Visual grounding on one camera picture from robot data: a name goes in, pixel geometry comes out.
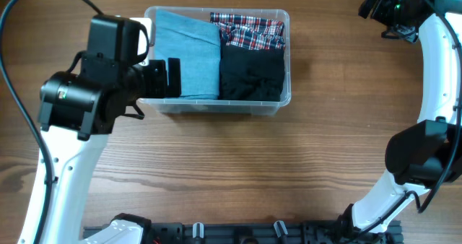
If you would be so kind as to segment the light blue cloth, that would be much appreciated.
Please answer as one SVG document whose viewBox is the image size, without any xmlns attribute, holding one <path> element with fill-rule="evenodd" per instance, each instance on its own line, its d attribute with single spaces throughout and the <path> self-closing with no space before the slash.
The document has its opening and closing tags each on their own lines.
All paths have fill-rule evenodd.
<svg viewBox="0 0 462 244">
<path fill-rule="evenodd" d="M 219 28 L 211 23 L 158 10 L 155 17 L 154 58 L 180 60 L 181 94 L 185 99 L 219 97 Z"/>
</svg>

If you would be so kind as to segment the clear plastic storage container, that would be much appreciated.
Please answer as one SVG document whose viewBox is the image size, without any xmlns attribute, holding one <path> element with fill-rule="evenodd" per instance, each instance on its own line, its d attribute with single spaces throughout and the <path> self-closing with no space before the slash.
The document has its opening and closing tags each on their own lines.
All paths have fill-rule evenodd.
<svg viewBox="0 0 462 244">
<path fill-rule="evenodd" d="M 283 38 L 286 43 L 284 50 L 284 83 L 280 100 L 270 101 L 229 101 L 229 100 L 187 100 L 178 98 L 149 99 L 141 98 L 139 103 L 149 105 L 160 113 L 247 113 L 255 116 L 273 116 L 277 111 L 288 105 L 292 99 L 291 62 L 290 62 L 290 16 L 283 9 L 232 9 L 204 8 L 181 6 L 151 6 L 146 9 L 143 17 L 135 20 L 143 23 L 151 31 L 150 40 L 154 41 L 154 22 L 159 10 L 169 11 L 185 17 L 209 21 L 212 12 L 225 14 L 240 14 L 244 16 L 275 19 L 284 23 Z"/>
</svg>

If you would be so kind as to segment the black cloth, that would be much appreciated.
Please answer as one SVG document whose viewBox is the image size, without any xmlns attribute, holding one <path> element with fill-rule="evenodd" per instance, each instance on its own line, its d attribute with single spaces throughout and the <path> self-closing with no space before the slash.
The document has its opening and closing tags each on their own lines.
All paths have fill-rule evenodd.
<svg viewBox="0 0 462 244">
<path fill-rule="evenodd" d="M 282 49 L 249 50 L 222 38 L 219 99 L 278 102 L 284 87 Z"/>
</svg>

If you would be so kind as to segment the red plaid cloth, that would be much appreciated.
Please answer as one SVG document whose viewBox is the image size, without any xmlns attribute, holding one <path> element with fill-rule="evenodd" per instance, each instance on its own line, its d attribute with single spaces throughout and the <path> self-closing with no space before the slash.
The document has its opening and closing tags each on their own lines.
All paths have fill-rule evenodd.
<svg viewBox="0 0 462 244">
<path fill-rule="evenodd" d="M 248 50 L 284 50 L 284 23 L 275 19 L 239 14 L 210 13 L 210 22 L 219 28 L 221 41 Z"/>
</svg>

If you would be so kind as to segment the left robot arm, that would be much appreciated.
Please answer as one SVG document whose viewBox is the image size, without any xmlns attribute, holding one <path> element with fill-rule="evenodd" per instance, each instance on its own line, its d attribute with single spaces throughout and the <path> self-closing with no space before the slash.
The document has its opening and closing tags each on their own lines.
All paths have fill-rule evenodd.
<svg viewBox="0 0 462 244">
<path fill-rule="evenodd" d="M 180 62 L 151 59 L 154 23 L 149 18 L 94 16 L 87 48 L 74 68 L 51 76 L 40 89 L 38 168 L 21 243 L 79 243 L 93 170 L 118 117 L 141 98 L 181 94 Z"/>
</svg>

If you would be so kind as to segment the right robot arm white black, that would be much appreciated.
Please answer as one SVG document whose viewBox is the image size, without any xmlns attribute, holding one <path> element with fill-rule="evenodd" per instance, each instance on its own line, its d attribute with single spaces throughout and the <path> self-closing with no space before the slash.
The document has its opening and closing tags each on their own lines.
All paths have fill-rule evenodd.
<svg viewBox="0 0 462 244">
<path fill-rule="evenodd" d="M 382 38 L 420 42 L 422 106 L 417 123 L 388 142 L 378 182 L 328 231 L 335 243 L 382 235 L 411 202 L 425 212 L 461 175 L 461 0 L 364 0 L 358 15 L 385 25 Z"/>
</svg>

